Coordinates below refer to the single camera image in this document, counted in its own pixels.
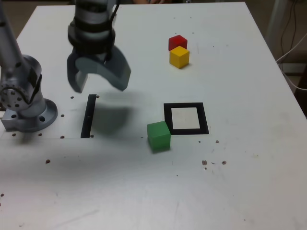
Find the cube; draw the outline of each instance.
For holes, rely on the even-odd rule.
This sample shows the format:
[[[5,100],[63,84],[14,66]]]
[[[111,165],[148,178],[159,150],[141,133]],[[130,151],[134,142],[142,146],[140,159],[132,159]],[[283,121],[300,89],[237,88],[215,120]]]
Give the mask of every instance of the cube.
[[[188,41],[183,36],[177,35],[175,37],[171,37],[168,40],[168,51],[175,49],[176,47],[181,46],[185,49],[188,48]]]
[[[181,69],[189,63],[190,52],[181,46],[169,52],[169,63]]]
[[[152,150],[168,150],[171,146],[171,133],[165,121],[147,125],[147,136]]]

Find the yellow cube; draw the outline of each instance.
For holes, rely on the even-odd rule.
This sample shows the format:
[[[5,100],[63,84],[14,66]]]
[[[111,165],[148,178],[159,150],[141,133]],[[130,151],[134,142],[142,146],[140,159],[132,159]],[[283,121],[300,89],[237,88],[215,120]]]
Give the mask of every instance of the yellow cube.
[[[178,46],[169,52],[169,63],[181,69],[189,63],[190,51]]]

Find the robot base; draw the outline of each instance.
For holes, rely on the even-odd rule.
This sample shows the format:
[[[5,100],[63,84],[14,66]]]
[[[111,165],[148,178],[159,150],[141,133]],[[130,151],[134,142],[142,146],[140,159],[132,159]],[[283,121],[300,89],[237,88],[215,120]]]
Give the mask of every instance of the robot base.
[[[56,104],[44,99],[46,109],[40,115],[23,117],[15,111],[7,109],[2,118],[2,123],[7,131],[36,132],[51,125],[58,116]]]

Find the black square frame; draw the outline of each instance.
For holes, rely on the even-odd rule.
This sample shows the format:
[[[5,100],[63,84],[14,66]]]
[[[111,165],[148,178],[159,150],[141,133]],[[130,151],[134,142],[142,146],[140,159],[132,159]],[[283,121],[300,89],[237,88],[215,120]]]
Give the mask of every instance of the black square frame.
[[[174,129],[172,108],[196,108],[200,128]],[[203,103],[164,103],[164,119],[171,135],[209,134]]]

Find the robotic arm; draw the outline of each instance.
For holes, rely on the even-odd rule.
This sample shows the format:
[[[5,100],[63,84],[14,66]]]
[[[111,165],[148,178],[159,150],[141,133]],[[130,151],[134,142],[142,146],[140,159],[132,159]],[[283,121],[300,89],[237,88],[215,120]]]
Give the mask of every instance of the robotic arm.
[[[7,109],[2,118],[5,129],[35,132],[51,125],[58,110],[41,92],[41,66],[33,57],[21,54],[1,1],[0,66],[1,103]]]
[[[126,89],[131,70],[114,46],[112,22],[119,0],[78,0],[75,17],[68,27],[73,51],[67,59],[68,81],[82,92],[88,73],[97,73],[111,85]],[[33,57],[22,55],[0,0],[0,96],[7,109],[2,118],[6,130],[35,132],[51,125],[57,118],[56,105],[41,92],[41,66]]]
[[[79,0],[75,17],[68,27],[68,40],[74,49],[67,59],[67,75],[71,87],[82,92],[88,73],[106,78],[115,88],[126,89],[131,70],[114,46],[112,22],[119,7],[103,0]]]

